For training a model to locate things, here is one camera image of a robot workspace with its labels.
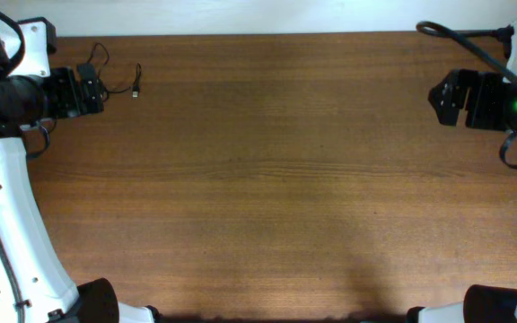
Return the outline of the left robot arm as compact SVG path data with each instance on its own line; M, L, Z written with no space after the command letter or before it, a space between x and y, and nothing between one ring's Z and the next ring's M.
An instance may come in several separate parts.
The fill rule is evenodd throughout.
M56 49L47 19L0 12L0 322L156 322L155 308L120 302L104 278L75 284L42 221L23 137L49 139L59 119L101 113L105 92L91 62L51 67Z

